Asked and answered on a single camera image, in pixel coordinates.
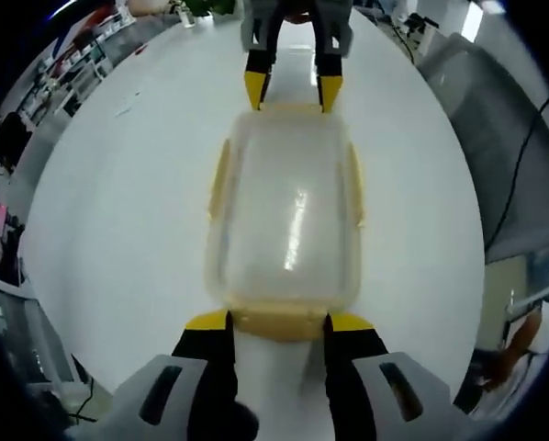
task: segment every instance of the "plastic container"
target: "plastic container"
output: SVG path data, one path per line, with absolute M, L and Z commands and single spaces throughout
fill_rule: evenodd
M 317 338 L 325 315 L 357 296 L 362 184 L 339 116 L 284 105 L 241 115 L 209 218 L 207 287 L 243 331 Z

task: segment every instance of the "desk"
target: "desk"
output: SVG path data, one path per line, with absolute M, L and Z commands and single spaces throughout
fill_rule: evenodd
M 360 154 L 367 212 L 352 310 L 454 397 L 483 292 L 472 180 L 448 119 L 408 59 L 358 13 L 351 23 L 337 111 Z M 308 25 L 284 25 L 279 46 L 304 47 L 311 34 Z M 62 340 L 111 391 L 154 355 L 170 353 L 190 318 L 220 306 L 204 287 L 207 203 L 221 144 L 249 109 L 245 60 L 239 23 L 169 29 L 94 91 L 39 181 L 22 243 L 29 278 Z M 274 73 L 273 93 L 285 81 L 277 77 L 285 76 Z M 251 337 L 237 345 L 244 401 L 265 409 L 273 393 L 289 402 L 281 396 L 286 381 L 297 393 L 313 391 L 279 409 L 286 417 L 307 426 L 326 412 L 322 384 L 277 370 L 303 374 L 310 345 Z M 318 439 L 332 439 L 323 419 Z

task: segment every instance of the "white table surface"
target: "white table surface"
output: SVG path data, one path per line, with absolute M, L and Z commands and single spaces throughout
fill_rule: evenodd
M 361 294 L 351 309 L 454 397 L 483 291 L 472 180 L 448 119 L 408 59 L 358 13 L 351 24 L 336 111 L 360 155 L 367 215 Z M 298 51 L 312 44 L 311 27 L 285 24 L 279 47 L 291 43 Z M 279 58 L 267 99 L 301 89 L 315 101 L 293 51 Z M 63 342 L 111 391 L 170 353 L 188 320 L 220 306 L 203 278 L 208 191 L 233 120 L 249 109 L 245 60 L 238 23 L 164 32 L 89 97 L 39 181 L 22 243 L 29 278 Z M 321 366 L 308 363 L 317 350 L 239 335 L 236 344 L 239 397 L 259 414 L 261 439 L 280 418 L 287 422 L 276 439 L 306 430 L 333 439 Z

